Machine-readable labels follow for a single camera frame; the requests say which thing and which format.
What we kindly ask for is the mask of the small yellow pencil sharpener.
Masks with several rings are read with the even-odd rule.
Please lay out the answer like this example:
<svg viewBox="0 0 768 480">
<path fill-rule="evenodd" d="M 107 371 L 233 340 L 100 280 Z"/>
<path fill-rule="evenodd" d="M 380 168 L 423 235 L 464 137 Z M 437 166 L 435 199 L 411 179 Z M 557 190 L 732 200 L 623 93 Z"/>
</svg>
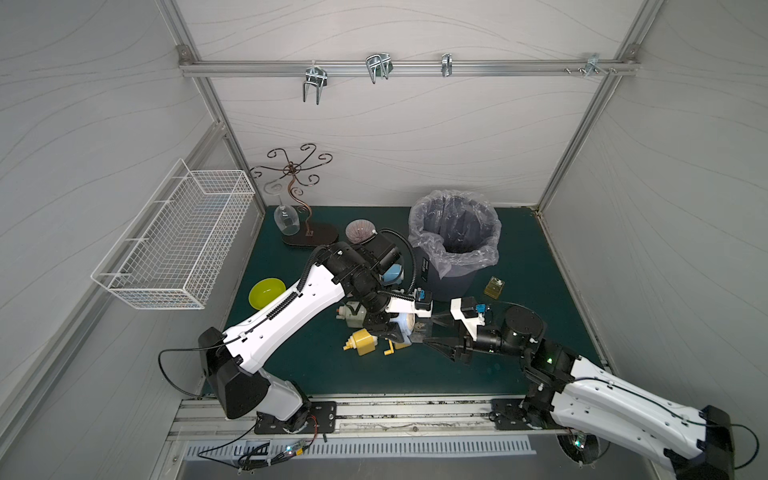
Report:
<svg viewBox="0 0 768 480">
<path fill-rule="evenodd" d="M 359 356 L 367 355 L 376 350 L 378 338 L 367 329 L 354 332 L 343 346 L 344 351 L 355 350 Z"/>
</svg>

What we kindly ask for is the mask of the yellow white pencil sharpener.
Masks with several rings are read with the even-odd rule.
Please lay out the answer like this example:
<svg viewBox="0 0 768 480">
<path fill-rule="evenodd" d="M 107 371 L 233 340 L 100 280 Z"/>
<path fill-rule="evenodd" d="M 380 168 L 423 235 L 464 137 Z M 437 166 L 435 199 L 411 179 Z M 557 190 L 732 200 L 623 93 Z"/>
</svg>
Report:
<svg viewBox="0 0 768 480">
<path fill-rule="evenodd" d="M 395 342 L 393 340 L 388 340 L 387 342 L 387 349 L 384 351 L 385 356 L 393 355 L 395 352 L 408 348 L 412 345 L 411 342 Z"/>
</svg>

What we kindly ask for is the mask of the yellow transparent shavings tray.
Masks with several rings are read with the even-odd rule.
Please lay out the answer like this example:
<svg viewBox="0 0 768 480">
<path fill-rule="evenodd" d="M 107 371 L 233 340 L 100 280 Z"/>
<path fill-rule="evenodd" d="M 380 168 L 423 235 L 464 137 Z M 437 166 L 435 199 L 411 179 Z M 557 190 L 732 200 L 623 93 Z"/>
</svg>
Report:
<svg viewBox="0 0 768 480">
<path fill-rule="evenodd" d="M 494 300 L 498 300 L 503 292 L 505 282 L 492 276 L 484 288 L 484 294 Z"/>
</svg>

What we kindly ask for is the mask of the light blue pencil sharpener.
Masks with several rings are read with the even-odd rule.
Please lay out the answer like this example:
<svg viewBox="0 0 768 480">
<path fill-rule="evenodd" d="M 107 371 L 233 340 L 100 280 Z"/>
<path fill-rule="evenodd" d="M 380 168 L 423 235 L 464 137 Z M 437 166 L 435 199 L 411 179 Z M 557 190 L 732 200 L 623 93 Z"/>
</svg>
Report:
<svg viewBox="0 0 768 480">
<path fill-rule="evenodd" d="M 404 268 L 401 264 L 392 265 L 382 276 L 381 282 L 384 286 L 400 285 L 404 279 Z"/>
</svg>

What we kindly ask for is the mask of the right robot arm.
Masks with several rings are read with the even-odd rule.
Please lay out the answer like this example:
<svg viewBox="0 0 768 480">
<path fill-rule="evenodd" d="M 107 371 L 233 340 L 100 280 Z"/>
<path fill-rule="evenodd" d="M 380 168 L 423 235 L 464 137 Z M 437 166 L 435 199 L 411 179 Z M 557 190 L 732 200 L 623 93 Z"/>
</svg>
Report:
<svg viewBox="0 0 768 480">
<path fill-rule="evenodd" d="M 547 325 L 532 310 L 511 304 L 501 325 L 487 323 L 489 307 L 470 298 L 428 319 L 452 335 L 424 344 L 452 361 L 473 353 L 518 360 L 529 382 L 518 401 L 496 399 L 490 419 L 499 430 L 525 426 L 556 430 L 562 451 L 574 462 L 597 461 L 605 440 L 656 462 L 678 479 L 732 479 L 737 425 L 723 410 L 695 409 L 626 382 L 588 358 L 546 338 Z"/>
</svg>

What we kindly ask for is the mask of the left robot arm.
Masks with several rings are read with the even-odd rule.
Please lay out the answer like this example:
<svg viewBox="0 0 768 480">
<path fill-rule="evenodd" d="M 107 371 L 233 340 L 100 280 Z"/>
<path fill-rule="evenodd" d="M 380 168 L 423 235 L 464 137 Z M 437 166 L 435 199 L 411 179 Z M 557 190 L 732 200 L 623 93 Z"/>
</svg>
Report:
<svg viewBox="0 0 768 480">
<path fill-rule="evenodd" d="M 385 231 L 360 244 L 337 242 L 315 248 L 299 279 L 276 300 L 225 331 L 214 327 L 198 338 L 203 375 L 224 415 L 238 419 L 251 412 L 269 415 L 289 431 L 303 427 L 311 403 L 291 381 L 269 374 L 264 365 L 294 333 L 329 306 L 344 299 L 366 311 L 365 329 L 376 338 L 404 343 L 397 319 L 426 318 L 430 294 L 409 288 L 395 292 L 382 283 L 383 274 L 400 257 Z"/>
</svg>

